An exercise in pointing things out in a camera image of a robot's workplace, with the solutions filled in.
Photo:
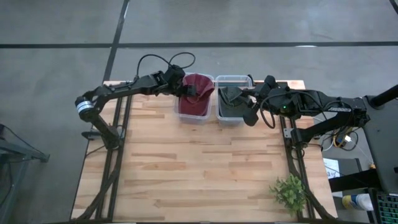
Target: maroon cloth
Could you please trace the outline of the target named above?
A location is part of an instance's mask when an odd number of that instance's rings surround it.
[[[194,73],[185,76],[182,83],[184,85],[195,85],[197,94],[190,97],[181,96],[178,104],[178,112],[180,114],[205,116],[207,114],[210,95],[214,91],[212,80],[204,75]]]

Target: plastic bin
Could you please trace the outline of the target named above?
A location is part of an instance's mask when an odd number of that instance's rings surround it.
[[[216,113],[218,121],[222,126],[239,126],[244,123],[242,117],[236,118],[225,118],[220,115],[219,103],[218,103],[218,88],[226,86],[237,86],[242,89],[252,88],[252,80],[247,75],[220,75],[216,78],[215,83],[215,94],[216,94]]]
[[[193,72],[186,72],[186,76],[194,74]],[[197,73],[199,75],[204,75],[211,79],[212,82],[214,82],[214,78],[211,75],[205,75],[201,73]],[[209,104],[207,105],[207,114],[205,116],[195,116],[195,115],[190,115],[190,114],[181,114],[178,112],[178,101],[179,98],[175,97],[174,98],[174,113],[180,118],[180,121],[183,123],[187,124],[204,124],[206,120],[210,117],[211,114],[211,100],[209,100]]]

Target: concrete floor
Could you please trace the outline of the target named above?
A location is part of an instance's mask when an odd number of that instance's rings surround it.
[[[111,43],[123,0],[0,0],[0,44]],[[130,0],[120,42],[397,41],[398,15],[388,0]],[[111,80],[132,79],[147,53],[189,51],[190,72],[305,80],[336,96],[376,94],[398,83],[398,47],[119,49]],[[75,98],[103,79],[110,49],[0,49],[0,123],[51,154],[31,162],[13,223],[66,221],[90,125]],[[174,63],[184,65],[190,58]],[[141,74],[166,68],[147,58]],[[364,136],[361,149],[368,153]],[[366,157],[331,149],[327,157]]]

